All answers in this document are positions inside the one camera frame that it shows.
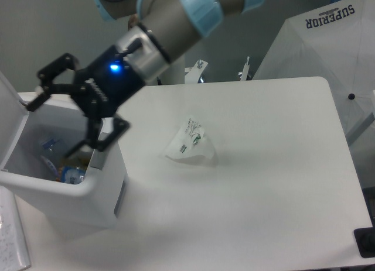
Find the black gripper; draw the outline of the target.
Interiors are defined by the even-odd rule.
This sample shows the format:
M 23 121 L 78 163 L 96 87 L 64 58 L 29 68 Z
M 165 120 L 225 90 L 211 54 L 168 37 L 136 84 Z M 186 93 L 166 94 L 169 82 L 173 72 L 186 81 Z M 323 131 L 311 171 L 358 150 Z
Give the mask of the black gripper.
M 42 92 L 25 105 L 27 111 L 36 111 L 53 94 L 65 94 L 72 96 L 87 118 L 85 137 L 64 157 L 74 156 L 83 146 L 104 152 L 130 128 L 130 123 L 115 113 L 119 106 L 145 86 L 145 81 L 127 61 L 120 62 L 119 55 L 116 46 L 112 45 L 86 68 L 77 70 L 78 59 L 65 53 L 37 72 Z M 54 83 L 54 79 L 66 70 L 77 70 L 73 83 Z M 100 139 L 102 118 L 109 117 L 112 117 L 112 131 Z

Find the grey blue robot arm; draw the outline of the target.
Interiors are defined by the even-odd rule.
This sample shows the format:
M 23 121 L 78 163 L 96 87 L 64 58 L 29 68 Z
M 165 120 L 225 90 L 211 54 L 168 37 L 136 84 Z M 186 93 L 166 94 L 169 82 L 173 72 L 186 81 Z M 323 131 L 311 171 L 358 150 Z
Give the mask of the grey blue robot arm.
M 265 0 L 95 0 L 104 16 L 119 19 L 137 14 L 138 23 L 87 67 L 65 53 L 37 76 L 42 92 L 27 104 L 37 110 L 53 94 L 66 94 L 88 119 L 83 146 L 107 150 L 129 128 L 117 109 L 167 70 L 227 15 L 241 14 Z

